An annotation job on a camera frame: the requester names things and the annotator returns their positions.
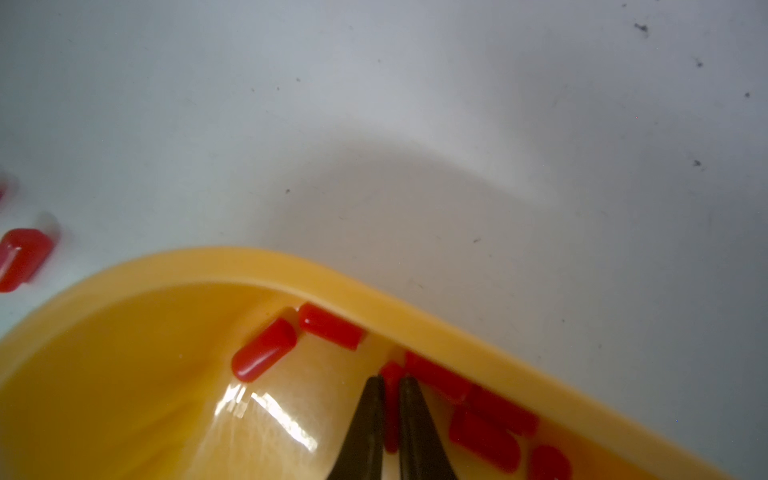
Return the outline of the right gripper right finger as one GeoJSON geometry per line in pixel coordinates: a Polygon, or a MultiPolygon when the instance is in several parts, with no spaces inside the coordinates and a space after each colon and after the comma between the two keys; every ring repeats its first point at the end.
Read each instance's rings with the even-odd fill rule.
{"type": "Polygon", "coordinates": [[[400,478],[457,480],[418,381],[406,376],[399,383],[400,478]]]}

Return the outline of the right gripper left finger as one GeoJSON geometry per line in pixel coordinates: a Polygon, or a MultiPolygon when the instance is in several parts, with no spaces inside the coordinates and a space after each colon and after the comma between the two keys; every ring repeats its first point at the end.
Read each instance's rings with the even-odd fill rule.
{"type": "Polygon", "coordinates": [[[384,383],[369,377],[336,461],[327,476],[333,479],[380,480],[382,478],[385,406],[384,383]]]}

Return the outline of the yellow plastic storage box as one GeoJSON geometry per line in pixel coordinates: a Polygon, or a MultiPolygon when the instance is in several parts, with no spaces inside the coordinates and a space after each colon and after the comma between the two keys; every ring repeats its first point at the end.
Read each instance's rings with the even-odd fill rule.
{"type": "Polygon", "coordinates": [[[317,264],[239,248],[110,268],[12,329],[1,342],[1,475],[327,479],[367,379],[390,361],[405,370],[406,351],[475,385],[453,405],[415,378],[458,479],[527,479],[542,444],[568,457],[572,479],[722,477],[434,316],[317,264]],[[303,331],[305,303],[362,328],[357,350],[303,331]],[[232,357],[278,318],[293,325],[296,347],[255,381],[238,380],[232,357]],[[457,409],[518,441],[515,473],[449,440],[457,409]]]}

